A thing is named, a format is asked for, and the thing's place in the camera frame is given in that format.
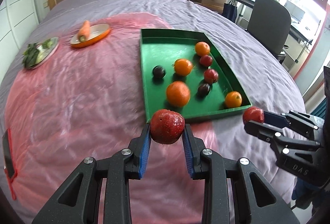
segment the orange fruit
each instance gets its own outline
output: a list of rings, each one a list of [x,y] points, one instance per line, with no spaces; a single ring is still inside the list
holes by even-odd
[[[210,46],[206,42],[198,42],[195,45],[195,51],[199,56],[208,55],[210,53]]]
[[[194,66],[185,58],[179,58],[174,62],[174,71],[181,76],[187,76]]]
[[[242,105],[242,96],[237,91],[229,92],[225,98],[225,105],[227,108],[237,108]]]
[[[166,98],[172,106],[183,107],[190,100],[190,90],[184,82],[175,81],[167,86]]]

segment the purple bed sheet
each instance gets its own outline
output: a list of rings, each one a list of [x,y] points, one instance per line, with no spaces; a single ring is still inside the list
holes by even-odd
[[[148,12],[159,16],[174,29],[204,32],[220,50],[253,105],[275,113],[294,109],[305,111],[301,94],[285,69],[257,40],[240,27],[202,6],[186,0],[64,0],[52,9],[15,57],[0,86],[0,131],[4,133],[4,111],[10,88],[22,68],[21,55],[29,42],[42,41],[50,33],[59,33],[75,24],[107,18],[121,13]],[[294,187],[294,176],[275,165],[275,154],[269,144],[244,131],[242,116],[215,120],[219,153],[229,159],[247,157],[261,171],[288,203]],[[302,137],[286,130],[291,138]],[[0,156],[3,156],[2,141]],[[4,166],[0,158],[0,167]],[[12,201],[4,171],[0,170],[0,187],[14,210],[25,223],[34,213]]]

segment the chair back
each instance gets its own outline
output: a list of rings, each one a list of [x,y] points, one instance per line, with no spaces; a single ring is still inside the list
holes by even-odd
[[[289,35],[291,16],[276,0],[255,0],[247,32],[272,54],[280,54]]]

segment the teal curtain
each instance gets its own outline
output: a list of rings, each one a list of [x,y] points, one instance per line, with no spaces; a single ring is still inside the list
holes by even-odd
[[[324,99],[320,105],[317,106],[317,108],[311,113],[311,115],[320,117],[322,119],[325,118],[325,110],[327,106],[327,101]]]

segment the green tray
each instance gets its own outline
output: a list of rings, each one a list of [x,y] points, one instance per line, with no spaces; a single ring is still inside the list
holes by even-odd
[[[200,57],[195,53],[197,42],[207,42],[213,57],[211,68],[219,74],[219,80],[212,85],[210,93],[201,99],[197,89],[203,81],[207,69],[199,64]],[[222,55],[202,32],[173,29],[141,29],[141,70],[146,106],[146,121],[159,109],[170,109],[180,113],[187,123],[218,119],[242,113],[251,106],[251,101],[228,66]],[[189,59],[194,68],[186,77],[174,73],[173,64],[179,58]],[[166,70],[163,79],[154,79],[152,69],[161,65]],[[183,81],[190,89],[190,101],[182,108],[171,106],[166,101],[166,88],[173,81]],[[238,91],[242,95],[242,106],[227,109],[224,100],[228,92]]]

